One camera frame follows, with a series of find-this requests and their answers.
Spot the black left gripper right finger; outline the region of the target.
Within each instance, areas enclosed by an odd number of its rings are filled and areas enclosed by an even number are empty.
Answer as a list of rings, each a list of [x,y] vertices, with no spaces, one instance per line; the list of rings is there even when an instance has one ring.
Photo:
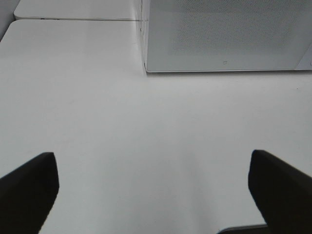
[[[312,232],[312,178],[264,150],[254,150],[248,188],[273,234]]]

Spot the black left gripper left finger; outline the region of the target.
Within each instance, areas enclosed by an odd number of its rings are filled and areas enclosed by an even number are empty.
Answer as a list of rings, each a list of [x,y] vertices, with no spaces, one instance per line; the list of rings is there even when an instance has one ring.
[[[54,153],[42,153],[0,179],[0,232],[38,234],[59,192]]]

